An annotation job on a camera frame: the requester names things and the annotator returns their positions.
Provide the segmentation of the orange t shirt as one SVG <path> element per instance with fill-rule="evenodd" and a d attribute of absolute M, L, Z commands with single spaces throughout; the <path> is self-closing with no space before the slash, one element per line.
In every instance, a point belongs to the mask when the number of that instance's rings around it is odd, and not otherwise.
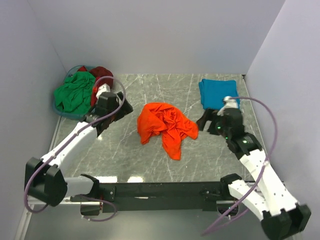
<path fill-rule="evenodd" d="M 137 132 L 142 145 L 152 137 L 161 136 L 164 151 L 172 160 L 179 161 L 182 141 L 187 137 L 197 139 L 199 129 L 177 107 L 164 102 L 151 102 L 143 107 L 137 118 Z"/>

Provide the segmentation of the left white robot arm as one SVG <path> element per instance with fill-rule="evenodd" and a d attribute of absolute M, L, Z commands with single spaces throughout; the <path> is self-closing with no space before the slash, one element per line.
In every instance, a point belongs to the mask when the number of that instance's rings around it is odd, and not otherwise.
<path fill-rule="evenodd" d="M 88 174 L 65 177 L 65 172 L 84 147 L 132 111 L 123 92 L 103 92 L 64 140 L 40 159 L 32 157 L 26 163 L 24 200 L 31 196 L 55 207 L 71 196 L 83 195 L 88 201 L 99 199 L 98 179 Z"/>

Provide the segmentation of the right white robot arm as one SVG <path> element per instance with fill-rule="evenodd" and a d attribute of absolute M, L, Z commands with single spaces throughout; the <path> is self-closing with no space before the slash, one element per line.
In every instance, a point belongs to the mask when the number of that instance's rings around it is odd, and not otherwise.
<path fill-rule="evenodd" d="M 257 138 L 245 131 L 242 112 L 227 108 L 222 115 L 217 110 L 206 109 L 196 122 L 199 130 L 210 122 L 211 135 L 222 136 L 227 147 L 248 170 L 255 183 L 252 187 L 237 174 L 220 179 L 222 198 L 240 200 L 259 220 L 263 232 L 270 240 L 284 240 L 302 232 L 311 216 L 307 205 L 287 190 L 269 161 Z"/>

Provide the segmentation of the folded blue t shirt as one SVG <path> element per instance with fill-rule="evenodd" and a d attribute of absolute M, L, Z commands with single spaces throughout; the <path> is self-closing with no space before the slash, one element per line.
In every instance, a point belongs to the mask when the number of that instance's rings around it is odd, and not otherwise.
<path fill-rule="evenodd" d="M 220 110 L 224 106 L 225 97 L 238 97 L 235 80 L 202 79 L 198 83 L 200 102 L 204 110 Z"/>

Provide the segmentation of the dark red t shirt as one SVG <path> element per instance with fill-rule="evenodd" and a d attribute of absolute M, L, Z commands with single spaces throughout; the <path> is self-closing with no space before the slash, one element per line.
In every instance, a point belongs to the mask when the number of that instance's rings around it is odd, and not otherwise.
<path fill-rule="evenodd" d="M 95 77 L 95 82 L 97 82 L 101 77 L 113 77 L 112 72 L 109 71 L 108 69 L 102 67 L 102 66 L 97 66 L 95 68 L 92 68 L 91 70 L 88 70 L 83 65 L 77 70 L 77 72 L 89 72 L 89 73 L 91 73 Z M 99 81 L 99 83 L 97 84 L 96 87 L 99 87 L 102 84 L 108 84 L 109 87 L 110 87 L 110 90 L 112 90 L 113 89 L 113 85 L 114 85 L 114 80 L 112 78 L 104 78 L 103 80 Z M 92 94 L 91 94 L 90 106 L 93 107 L 96 104 L 97 100 L 98 100 L 97 98 L 95 100 L 93 100 L 92 99 Z"/>

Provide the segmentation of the green t shirt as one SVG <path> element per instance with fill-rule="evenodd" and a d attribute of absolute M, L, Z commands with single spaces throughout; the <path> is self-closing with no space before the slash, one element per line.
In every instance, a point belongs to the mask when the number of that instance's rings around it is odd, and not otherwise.
<path fill-rule="evenodd" d="M 53 95 L 59 112 L 84 115 L 91 107 L 91 95 L 96 78 L 87 71 L 77 71 L 65 79 Z"/>

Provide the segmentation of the blue plastic basket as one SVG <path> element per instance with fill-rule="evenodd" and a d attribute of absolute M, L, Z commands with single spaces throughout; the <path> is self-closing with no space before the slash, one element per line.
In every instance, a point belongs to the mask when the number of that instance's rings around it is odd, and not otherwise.
<path fill-rule="evenodd" d="M 64 77 L 64 80 L 62 82 L 62 85 L 64 84 L 64 81 L 67 77 L 71 77 L 73 74 L 75 74 L 77 72 L 77 70 L 82 67 L 82 66 L 85 66 L 87 68 L 87 70 L 91 70 L 93 69 L 94 67 L 93 66 L 88 66 L 88 65 L 78 65 L 78 66 L 75 66 L 73 68 L 71 68 L 66 76 Z M 53 108 L 53 111 L 58 114 L 59 116 L 62 116 L 62 117 L 65 117 L 65 118 L 69 118 L 69 119 L 80 119 L 83 114 L 72 114 L 72 113 L 63 113 L 63 112 L 60 112 L 57 110 L 56 106 L 55 106 L 55 99 L 54 99 L 54 95 L 53 95 L 53 103 L 52 103 L 52 108 Z"/>

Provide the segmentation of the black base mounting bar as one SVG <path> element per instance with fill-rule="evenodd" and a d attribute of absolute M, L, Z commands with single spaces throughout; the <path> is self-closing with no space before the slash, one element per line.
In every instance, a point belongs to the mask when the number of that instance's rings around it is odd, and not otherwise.
<path fill-rule="evenodd" d="M 118 211 L 202 210 L 215 212 L 218 201 L 234 201 L 219 181 L 101 183 L 96 198 Z"/>

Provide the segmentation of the aluminium frame rail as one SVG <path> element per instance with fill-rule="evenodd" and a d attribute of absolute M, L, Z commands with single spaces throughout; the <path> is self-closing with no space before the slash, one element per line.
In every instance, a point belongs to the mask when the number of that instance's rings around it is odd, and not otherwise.
<path fill-rule="evenodd" d="M 261 183 L 248 186 L 231 174 L 220 181 L 101 183 L 89 175 L 73 178 L 45 178 L 26 182 L 25 196 L 55 207 L 70 198 L 73 202 L 93 201 L 117 211 L 193 210 L 215 211 L 217 202 L 244 204 L 261 222 L 271 240 L 283 240 L 302 232 L 311 212 L 299 205 L 283 184 L 268 190 Z"/>

